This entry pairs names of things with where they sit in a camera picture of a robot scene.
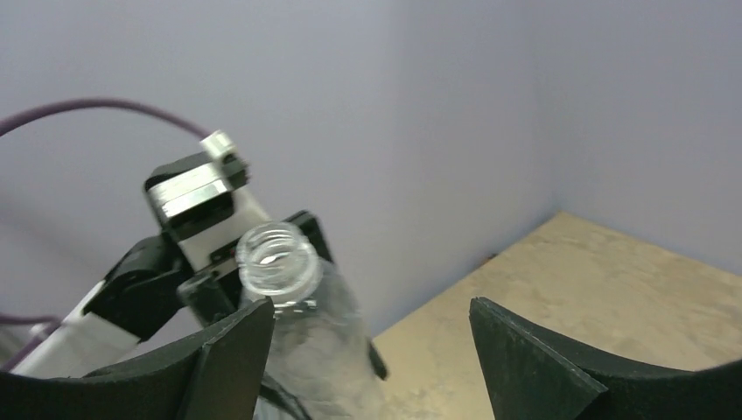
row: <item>black cable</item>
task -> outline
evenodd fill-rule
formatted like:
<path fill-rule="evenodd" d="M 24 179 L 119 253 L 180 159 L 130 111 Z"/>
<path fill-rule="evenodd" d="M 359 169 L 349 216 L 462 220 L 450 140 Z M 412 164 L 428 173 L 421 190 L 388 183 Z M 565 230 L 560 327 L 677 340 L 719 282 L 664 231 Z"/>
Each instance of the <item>black cable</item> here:
<path fill-rule="evenodd" d="M 124 109 L 139 114 L 145 114 L 163 121 L 166 121 L 182 130 L 188 131 L 195 135 L 199 139 L 209 137 L 211 131 L 200 127 L 198 124 L 189 122 L 179 116 L 171 114 L 163 109 L 145 105 L 140 102 L 128 101 L 125 99 L 118 98 L 79 98 L 71 99 L 68 101 L 59 101 L 48 103 L 34 108 L 29 108 L 25 111 L 21 111 L 15 115 L 10 115 L 3 120 L 0 120 L 0 137 L 4 136 L 11 131 L 23 127 L 27 123 L 32 123 L 36 120 L 44 118 L 45 116 L 53 116 L 68 111 L 76 111 L 80 109 L 91 109 L 91 108 L 112 108 L 112 109 Z"/>

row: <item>bottle neck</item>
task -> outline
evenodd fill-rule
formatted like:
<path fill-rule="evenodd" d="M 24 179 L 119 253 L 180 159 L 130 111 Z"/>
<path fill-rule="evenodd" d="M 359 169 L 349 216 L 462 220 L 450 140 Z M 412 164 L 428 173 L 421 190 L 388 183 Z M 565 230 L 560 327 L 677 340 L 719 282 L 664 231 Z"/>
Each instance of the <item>bottle neck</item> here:
<path fill-rule="evenodd" d="M 248 231 L 237 243 L 237 263 L 247 297 L 272 298 L 276 305 L 300 302 L 322 278 L 314 247 L 297 227 L 268 222 Z"/>

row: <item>wall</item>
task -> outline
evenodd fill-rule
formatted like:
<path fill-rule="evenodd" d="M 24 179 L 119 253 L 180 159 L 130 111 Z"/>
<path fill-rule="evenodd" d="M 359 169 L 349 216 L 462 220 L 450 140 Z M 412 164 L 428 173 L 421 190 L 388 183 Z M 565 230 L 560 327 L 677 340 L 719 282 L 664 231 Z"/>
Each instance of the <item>wall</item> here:
<path fill-rule="evenodd" d="M 742 273 L 742 2 L 526 2 L 563 209 Z"/>
<path fill-rule="evenodd" d="M 519 13 L 515 0 L 6 2 L 0 115 L 120 95 L 225 130 L 276 217 L 319 214 L 377 333 L 552 210 Z M 2 147 L 0 223 L 25 242 L 2 238 L 0 310 L 22 313 L 71 308 L 154 234 L 140 183 L 198 151 L 111 111 Z M 193 328 L 180 316 L 144 348 Z"/>

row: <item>clear plastic bottle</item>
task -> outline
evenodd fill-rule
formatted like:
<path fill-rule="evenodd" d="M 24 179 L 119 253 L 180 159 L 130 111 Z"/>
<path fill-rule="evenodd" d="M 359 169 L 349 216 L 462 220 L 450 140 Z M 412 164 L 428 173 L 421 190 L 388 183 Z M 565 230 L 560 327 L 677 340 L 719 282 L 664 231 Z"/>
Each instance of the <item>clear plastic bottle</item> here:
<path fill-rule="evenodd" d="M 276 326 L 266 375 L 314 420 L 381 418 L 384 398 L 368 358 L 354 294 L 290 223 L 270 222 L 237 245 L 245 298 L 270 297 Z"/>

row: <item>table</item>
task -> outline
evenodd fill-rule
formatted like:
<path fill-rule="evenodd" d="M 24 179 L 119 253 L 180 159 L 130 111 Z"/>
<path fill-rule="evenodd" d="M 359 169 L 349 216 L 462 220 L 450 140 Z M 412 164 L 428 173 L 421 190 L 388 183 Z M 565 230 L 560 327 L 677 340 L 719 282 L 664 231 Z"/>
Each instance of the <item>table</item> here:
<path fill-rule="evenodd" d="M 479 296 L 637 361 L 742 357 L 742 276 L 559 213 L 374 341 L 395 418 L 494 418 L 468 319 Z"/>

